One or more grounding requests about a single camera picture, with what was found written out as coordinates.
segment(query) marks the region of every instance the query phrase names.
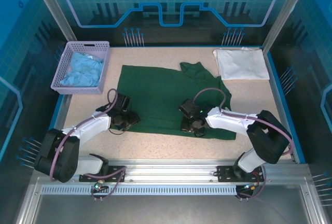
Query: light blue garment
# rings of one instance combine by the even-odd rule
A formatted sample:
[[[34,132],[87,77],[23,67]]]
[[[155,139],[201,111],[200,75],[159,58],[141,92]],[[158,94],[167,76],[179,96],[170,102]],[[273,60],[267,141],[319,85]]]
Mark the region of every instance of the light blue garment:
[[[89,54],[74,52],[72,70],[60,81],[61,85],[73,87],[97,87],[104,60]]]

